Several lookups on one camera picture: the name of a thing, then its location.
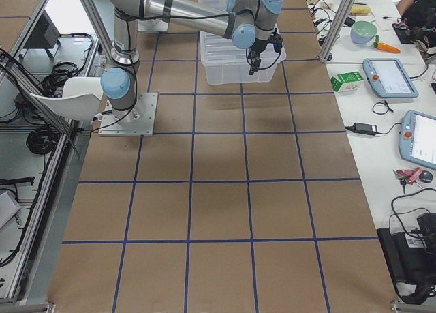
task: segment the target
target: yellow object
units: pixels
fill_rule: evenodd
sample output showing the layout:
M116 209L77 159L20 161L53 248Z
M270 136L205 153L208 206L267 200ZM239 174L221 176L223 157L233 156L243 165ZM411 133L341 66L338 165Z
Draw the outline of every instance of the yellow object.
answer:
M349 12L352 15L368 15L371 13L371 8L366 5L353 5Z

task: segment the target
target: metal mounting plate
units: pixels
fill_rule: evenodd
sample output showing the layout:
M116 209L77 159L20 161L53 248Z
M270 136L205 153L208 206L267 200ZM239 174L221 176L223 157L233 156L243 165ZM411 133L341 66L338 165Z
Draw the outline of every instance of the metal mounting plate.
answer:
M143 32L143 33L168 32L168 22L164 22L161 19L139 20L138 32Z
M145 112L138 120L126 123L125 125L114 123L116 120L112 114L104 115L100 126L103 129L98 130L100 136L152 136L153 128L155 125L155 115L157 107L158 93L140 93L138 95L139 101L145 107ZM105 110L112 110L112 105L107 101Z

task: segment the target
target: robotic arm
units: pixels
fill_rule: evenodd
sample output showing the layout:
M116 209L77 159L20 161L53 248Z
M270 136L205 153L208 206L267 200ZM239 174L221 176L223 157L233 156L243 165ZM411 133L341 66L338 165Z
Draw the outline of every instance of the robotic arm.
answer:
M283 0L229 0L223 12L188 0L110 0L115 6L115 41L112 58L123 65L139 60L136 52L138 19L162 18L194 29L231 38L238 48L248 48L251 73L257 71L259 55L269 43L277 53L282 39L274 27Z
M259 70L260 53L270 43L281 52L282 38L275 24L283 0L228 0L227 12L188 0L110 0L115 11L115 39L111 57L115 68L102 76L116 120L122 124L139 119L144 108L135 90L139 54L136 50L138 20L162 20L232 39L247 50L249 74Z

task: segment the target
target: white chair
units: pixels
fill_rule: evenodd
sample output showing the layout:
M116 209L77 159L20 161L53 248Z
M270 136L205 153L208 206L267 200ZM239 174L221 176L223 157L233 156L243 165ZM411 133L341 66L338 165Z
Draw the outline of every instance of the white chair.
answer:
M54 114L78 121L92 121L103 96L100 78L75 76L63 86L62 97L50 98L30 94Z

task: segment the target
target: carrot toy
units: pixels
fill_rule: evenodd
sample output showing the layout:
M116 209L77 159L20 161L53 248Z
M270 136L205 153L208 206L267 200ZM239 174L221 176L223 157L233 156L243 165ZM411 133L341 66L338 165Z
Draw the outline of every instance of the carrot toy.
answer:
M382 50L384 52L395 53L395 54L398 54L400 52L400 50L397 47L391 46L391 45L386 44L384 42L379 42L378 35L375 36L374 48L376 48L378 50Z

